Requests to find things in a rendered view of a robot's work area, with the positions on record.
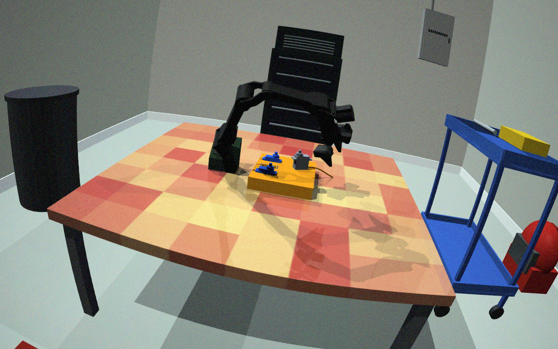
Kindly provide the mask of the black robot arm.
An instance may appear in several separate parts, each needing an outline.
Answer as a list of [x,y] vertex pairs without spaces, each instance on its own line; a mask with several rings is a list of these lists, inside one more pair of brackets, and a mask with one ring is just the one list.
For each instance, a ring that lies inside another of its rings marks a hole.
[[[254,89],[258,88],[262,89],[262,92],[254,96]],[[310,113],[310,116],[317,116],[320,127],[330,127],[334,125],[335,121],[340,123],[355,120],[354,109],[351,104],[336,106],[334,99],[323,93],[305,93],[296,89],[273,84],[272,81],[251,81],[238,86],[234,108],[230,116],[220,128],[216,129],[213,153],[224,158],[227,157],[237,138],[237,125],[242,114],[248,111],[249,108],[269,98],[303,107]],[[349,144],[353,132],[349,123],[346,123],[343,127],[338,127],[338,125],[335,124],[335,129],[332,132],[332,141],[334,143],[339,141]]]

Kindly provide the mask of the grey micro servo with orange cable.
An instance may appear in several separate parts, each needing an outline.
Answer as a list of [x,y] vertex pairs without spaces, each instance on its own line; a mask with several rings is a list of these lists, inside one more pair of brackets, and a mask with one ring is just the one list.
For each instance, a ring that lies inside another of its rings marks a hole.
[[[294,155],[294,157],[292,157],[292,159],[293,159],[293,169],[295,170],[308,170],[308,168],[316,168],[319,169],[321,172],[324,172],[320,168],[309,166],[309,161],[312,161],[312,159],[310,158],[310,156],[308,156],[308,154],[303,154],[301,149],[299,149],[299,151]],[[326,174],[330,177],[333,177],[328,173]]]

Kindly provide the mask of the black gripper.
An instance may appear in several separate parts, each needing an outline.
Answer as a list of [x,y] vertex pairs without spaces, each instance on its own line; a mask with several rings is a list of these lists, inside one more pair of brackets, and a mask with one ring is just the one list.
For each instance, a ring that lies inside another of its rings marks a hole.
[[313,151],[314,157],[319,157],[323,159],[324,162],[327,163],[328,167],[332,167],[332,155],[334,154],[334,149],[331,147],[333,144],[338,152],[341,152],[342,149],[342,142],[337,141],[334,143],[332,141],[332,132],[335,129],[335,124],[330,127],[320,127],[318,128],[318,132],[321,132],[321,141],[324,141],[324,145],[318,145],[316,149]]

